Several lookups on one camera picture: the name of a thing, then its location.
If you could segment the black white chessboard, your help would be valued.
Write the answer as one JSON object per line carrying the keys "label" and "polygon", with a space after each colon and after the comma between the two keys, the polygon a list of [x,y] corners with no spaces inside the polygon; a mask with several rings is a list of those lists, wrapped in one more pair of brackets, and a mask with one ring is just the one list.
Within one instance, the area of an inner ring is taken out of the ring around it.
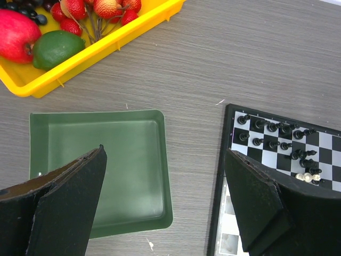
{"label": "black white chessboard", "polygon": [[340,192],[340,132],[229,104],[226,106],[209,231],[208,255],[250,255],[241,236],[225,174],[226,150],[311,185]]}

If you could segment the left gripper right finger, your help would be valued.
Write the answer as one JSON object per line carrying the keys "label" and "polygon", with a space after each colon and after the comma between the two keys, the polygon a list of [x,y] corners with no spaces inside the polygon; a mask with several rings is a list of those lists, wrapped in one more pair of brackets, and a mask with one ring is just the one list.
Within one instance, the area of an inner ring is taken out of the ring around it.
{"label": "left gripper right finger", "polygon": [[340,255],[340,192],[231,149],[225,174],[242,249],[250,255]]}

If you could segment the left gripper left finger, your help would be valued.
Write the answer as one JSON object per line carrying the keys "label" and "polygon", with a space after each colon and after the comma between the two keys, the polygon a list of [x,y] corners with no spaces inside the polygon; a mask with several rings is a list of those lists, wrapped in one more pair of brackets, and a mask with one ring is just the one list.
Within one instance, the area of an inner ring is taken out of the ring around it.
{"label": "left gripper left finger", "polygon": [[85,255],[107,154],[99,145],[47,174],[1,190],[1,255]]}

